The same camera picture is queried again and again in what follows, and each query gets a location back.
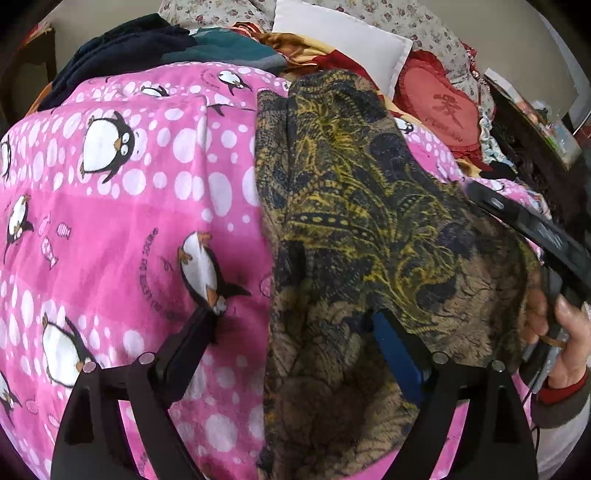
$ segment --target paisley pattern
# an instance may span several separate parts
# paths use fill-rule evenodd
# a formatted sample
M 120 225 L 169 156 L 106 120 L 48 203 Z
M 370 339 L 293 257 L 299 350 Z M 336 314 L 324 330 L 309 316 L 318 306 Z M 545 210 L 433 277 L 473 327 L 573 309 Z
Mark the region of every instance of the paisley pattern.
M 261 477 L 349 476 L 400 446 L 417 415 L 365 313 L 391 309 L 457 362 L 515 367 L 536 260 L 418 165 L 367 80 L 321 72 L 258 103 L 257 186 L 275 262 Z

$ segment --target beige wall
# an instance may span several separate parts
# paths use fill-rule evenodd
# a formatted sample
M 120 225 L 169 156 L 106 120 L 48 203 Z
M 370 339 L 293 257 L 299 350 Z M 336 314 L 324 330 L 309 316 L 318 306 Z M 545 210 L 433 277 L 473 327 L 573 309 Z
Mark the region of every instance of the beige wall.
M 573 79 L 548 29 L 525 0 L 418 0 L 464 42 L 476 62 L 509 80 L 529 101 L 568 112 L 577 96 Z

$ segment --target wooden furniture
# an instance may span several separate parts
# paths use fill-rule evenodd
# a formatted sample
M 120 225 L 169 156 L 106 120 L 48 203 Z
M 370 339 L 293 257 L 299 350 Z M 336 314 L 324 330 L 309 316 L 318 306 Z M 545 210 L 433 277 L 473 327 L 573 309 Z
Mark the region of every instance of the wooden furniture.
M 544 141 L 525 115 L 494 84 L 496 104 L 492 135 L 519 172 L 521 180 L 540 192 L 554 221 L 584 244 L 587 167 L 580 157 L 566 170 L 557 153 Z
M 53 81 L 57 75 L 56 32 L 53 28 L 40 32 L 25 43 L 11 59 L 10 64 L 0 77 L 0 112 L 5 118 L 8 127 L 13 126 L 20 120 L 12 101 L 12 85 L 19 69 L 25 63 L 33 65 L 45 64 L 47 83 Z

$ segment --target pink bedsheet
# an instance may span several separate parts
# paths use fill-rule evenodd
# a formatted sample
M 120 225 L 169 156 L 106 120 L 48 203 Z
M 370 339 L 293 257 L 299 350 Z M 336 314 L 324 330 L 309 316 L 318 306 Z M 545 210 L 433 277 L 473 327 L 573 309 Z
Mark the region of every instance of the pink bedsheet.
M 222 63 L 98 78 L 2 139 L 0 424 L 41 480 L 82 365 L 157 350 L 197 304 L 222 316 L 217 345 L 170 416 L 204 473 L 257 478 L 272 267 L 254 175 L 261 89 L 286 95 L 287 84 Z M 461 176 L 428 132 L 406 139 L 441 181 Z M 128 404 L 122 414 L 153 479 Z M 463 407 L 433 478 L 449 471 L 464 418 Z M 381 478 L 393 457 L 354 478 Z

